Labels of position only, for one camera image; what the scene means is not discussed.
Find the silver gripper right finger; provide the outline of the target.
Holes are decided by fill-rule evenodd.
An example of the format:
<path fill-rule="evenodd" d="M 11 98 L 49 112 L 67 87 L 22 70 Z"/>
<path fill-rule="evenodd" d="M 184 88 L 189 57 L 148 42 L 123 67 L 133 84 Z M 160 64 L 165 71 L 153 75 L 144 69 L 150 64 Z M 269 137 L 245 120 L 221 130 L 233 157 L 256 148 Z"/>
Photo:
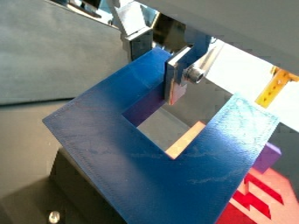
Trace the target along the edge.
<path fill-rule="evenodd" d="M 220 54 L 222 44 L 198 31 L 185 35 L 186 46 L 164 64 L 164 100 L 173 105 L 185 94 L 186 83 L 198 84 Z"/>

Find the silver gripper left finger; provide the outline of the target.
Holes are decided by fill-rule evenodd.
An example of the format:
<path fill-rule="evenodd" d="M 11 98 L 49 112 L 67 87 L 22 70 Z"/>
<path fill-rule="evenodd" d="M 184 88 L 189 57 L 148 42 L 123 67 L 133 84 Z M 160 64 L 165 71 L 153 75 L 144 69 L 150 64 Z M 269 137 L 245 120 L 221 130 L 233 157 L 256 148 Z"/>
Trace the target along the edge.
<path fill-rule="evenodd" d="M 153 25 L 158 13 L 136 0 L 106 0 L 111 25 L 119 30 L 128 60 L 136 60 L 152 49 Z"/>

